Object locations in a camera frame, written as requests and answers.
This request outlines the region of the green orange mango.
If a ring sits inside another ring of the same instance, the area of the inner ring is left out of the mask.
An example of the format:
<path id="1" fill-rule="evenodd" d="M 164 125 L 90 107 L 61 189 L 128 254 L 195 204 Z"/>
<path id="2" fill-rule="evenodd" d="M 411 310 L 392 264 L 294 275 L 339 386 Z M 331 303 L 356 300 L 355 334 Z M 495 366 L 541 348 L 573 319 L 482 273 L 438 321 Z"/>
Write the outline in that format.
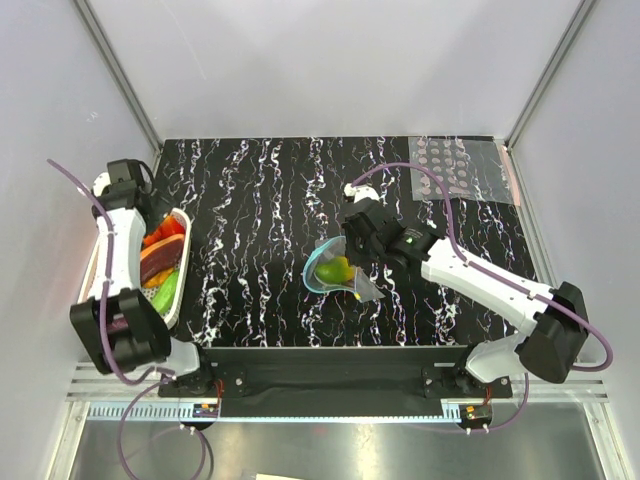
<path id="1" fill-rule="evenodd" d="M 344 284 L 355 277 L 355 270 L 345 256 L 337 256 L 319 263 L 314 270 L 314 275 L 325 284 Z"/>

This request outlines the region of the clear zip bag blue zipper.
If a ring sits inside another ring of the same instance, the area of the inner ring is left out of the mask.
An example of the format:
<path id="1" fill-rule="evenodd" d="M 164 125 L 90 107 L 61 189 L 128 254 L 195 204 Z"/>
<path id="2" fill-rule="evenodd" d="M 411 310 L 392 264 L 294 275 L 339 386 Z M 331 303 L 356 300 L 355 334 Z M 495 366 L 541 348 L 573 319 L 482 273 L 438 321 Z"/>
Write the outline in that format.
<path id="1" fill-rule="evenodd" d="M 384 297 L 360 267 L 346 257 L 346 237 L 318 240 L 303 268 L 303 284 L 312 293 L 347 292 L 361 303 Z"/>

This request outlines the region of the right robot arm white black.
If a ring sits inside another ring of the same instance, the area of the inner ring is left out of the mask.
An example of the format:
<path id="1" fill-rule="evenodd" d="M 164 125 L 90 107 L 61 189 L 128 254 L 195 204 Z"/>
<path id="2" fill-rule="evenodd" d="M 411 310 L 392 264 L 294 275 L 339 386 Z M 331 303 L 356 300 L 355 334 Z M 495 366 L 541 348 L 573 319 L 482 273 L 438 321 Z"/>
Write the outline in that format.
<path id="1" fill-rule="evenodd" d="M 378 263 L 453 289 L 514 327 L 509 336 L 467 346 L 436 380 L 446 392 L 472 397 L 525 373 L 552 384 L 568 377 L 588 337 L 579 288 L 568 282 L 553 288 L 508 272 L 424 223 L 403 225 L 372 198 L 348 203 L 342 229 L 351 264 Z"/>

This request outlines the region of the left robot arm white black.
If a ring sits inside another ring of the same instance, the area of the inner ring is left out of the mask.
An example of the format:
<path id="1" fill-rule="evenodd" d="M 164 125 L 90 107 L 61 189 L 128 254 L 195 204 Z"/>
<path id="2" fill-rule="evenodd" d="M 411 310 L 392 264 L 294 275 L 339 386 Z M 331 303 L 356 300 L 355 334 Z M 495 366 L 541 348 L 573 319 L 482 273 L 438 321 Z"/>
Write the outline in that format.
<path id="1" fill-rule="evenodd" d="M 188 249 L 188 226 L 144 250 L 173 207 L 140 160 L 111 161 L 92 187 L 78 189 L 92 203 L 98 238 L 93 277 L 69 316 L 94 366 L 128 386 L 157 374 L 193 395 L 208 394 L 216 372 L 203 363 L 203 349 L 173 338 L 165 320 L 180 298 L 177 265 Z"/>

